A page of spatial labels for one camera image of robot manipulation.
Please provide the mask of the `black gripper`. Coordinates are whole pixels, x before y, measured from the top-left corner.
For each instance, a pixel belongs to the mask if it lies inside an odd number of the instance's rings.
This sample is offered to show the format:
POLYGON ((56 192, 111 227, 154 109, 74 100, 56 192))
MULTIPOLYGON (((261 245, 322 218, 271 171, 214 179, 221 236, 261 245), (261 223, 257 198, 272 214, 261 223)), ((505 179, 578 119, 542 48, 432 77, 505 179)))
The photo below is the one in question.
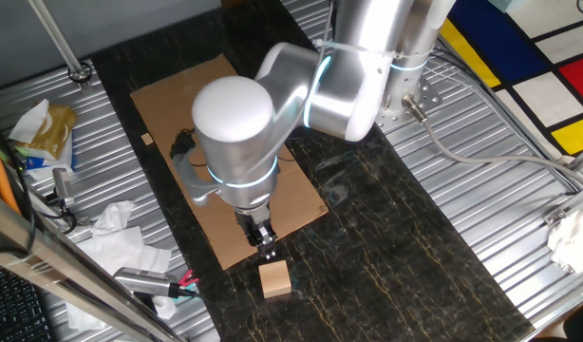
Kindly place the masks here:
POLYGON ((235 217, 256 251, 267 260, 275 258, 277 235, 272 228, 271 218, 255 219, 252 215, 238 212, 235 212, 235 217))

